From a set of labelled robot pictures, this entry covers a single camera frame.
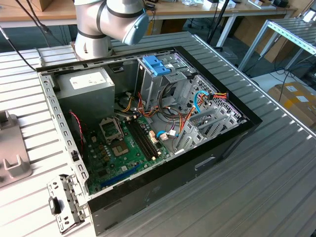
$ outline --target aluminum profile workbench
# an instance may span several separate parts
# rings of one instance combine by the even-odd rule
[[[261,52],[261,56],[263,56],[269,49],[273,46],[278,35],[281,35],[288,40],[295,43],[300,47],[300,50],[296,53],[296,55],[292,58],[292,60],[288,63],[285,69],[289,69],[296,61],[296,59],[300,56],[300,54],[305,50],[311,55],[316,54],[316,25],[312,25],[310,23],[306,23],[300,18],[291,18],[291,19],[276,19],[276,20],[266,20],[265,24],[261,28],[257,37],[253,41],[246,55],[244,56],[242,62],[240,63],[238,69],[242,71],[247,65],[249,59],[254,53],[255,49],[263,39],[264,34],[267,29],[274,30],[274,34],[269,39],[265,48]]]
[[[263,120],[233,154],[104,237],[309,236],[316,228],[316,137],[199,37],[145,37],[136,46],[113,41],[118,54],[180,45]],[[41,49],[46,65],[76,61],[70,46]],[[23,55],[36,66],[38,55]],[[46,184],[69,172],[66,154],[36,73],[16,53],[0,54],[0,109],[18,116],[33,173],[0,189],[0,233],[60,236]],[[92,237],[87,220],[67,237]]]

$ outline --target expansion slot bracket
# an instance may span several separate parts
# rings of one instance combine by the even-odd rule
[[[47,184],[51,213],[56,215],[59,232],[64,234],[89,216],[84,194],[75,174],[59,175]]]

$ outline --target yellow wire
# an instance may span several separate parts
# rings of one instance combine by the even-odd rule
[[[124,113],[125,113],[125,112],[129,111],[131,104],[132,104],[132,98],[130,98],[130,99],[129,99],[128,106],[126,107],[126,109],[125,109],[125,110],[122,110],[122,112],[124,112]]]

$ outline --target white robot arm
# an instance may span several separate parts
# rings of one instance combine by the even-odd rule
[[[110,37],[128,45],[137,44],[148,27],[149,18],[141,0],[75,0],[75,6],[75,50],[84,60],[110,56]]]

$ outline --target motherboard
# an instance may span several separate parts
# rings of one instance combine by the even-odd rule
[[[131,121],[107,118],[85,133],[88,188],[95,194],[169,157],[144,117]]]

